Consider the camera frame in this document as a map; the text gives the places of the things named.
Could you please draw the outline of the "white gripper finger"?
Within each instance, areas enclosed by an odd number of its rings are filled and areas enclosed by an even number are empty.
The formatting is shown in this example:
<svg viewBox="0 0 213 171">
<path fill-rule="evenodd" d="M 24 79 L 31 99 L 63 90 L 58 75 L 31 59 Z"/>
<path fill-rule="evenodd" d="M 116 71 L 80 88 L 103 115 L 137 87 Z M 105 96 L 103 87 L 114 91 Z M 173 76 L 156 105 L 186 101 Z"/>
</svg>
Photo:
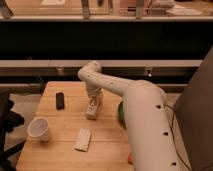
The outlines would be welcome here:
<svg viewBox="0 0 213 171">
<path fill-rule="evenodd" d="M 97 98 L 97 105 L 98 105 L 98 108 L 101 106 L 102 102 L 103 102 L 103 93 L 100 93 L 100 94 L 98 95 L 98 98 Z"/>
<path fill-rule="evenodd" d="M 92 105 L 92 104 L 93 104 L 93 97 L 89 97 L 88 104 L 89 104 L 89 105 Z"/>
</svg>

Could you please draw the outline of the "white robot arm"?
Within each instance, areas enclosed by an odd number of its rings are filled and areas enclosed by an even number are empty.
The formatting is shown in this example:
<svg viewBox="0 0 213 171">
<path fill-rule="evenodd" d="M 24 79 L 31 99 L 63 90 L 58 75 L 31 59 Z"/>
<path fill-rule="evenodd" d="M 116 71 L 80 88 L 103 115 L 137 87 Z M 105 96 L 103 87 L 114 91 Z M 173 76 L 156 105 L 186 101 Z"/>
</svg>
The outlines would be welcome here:
<svg viewBox="0 0 213 171">
<path fill-rule="evenodd" d="M 181 171 L 163 89 L 146 80 L 102 74 L 97 61 L 84 65 L 78 77 L 88 93 L 96 95 L 105 89 L 122 97 L 134 171 Z"/>
</svg>

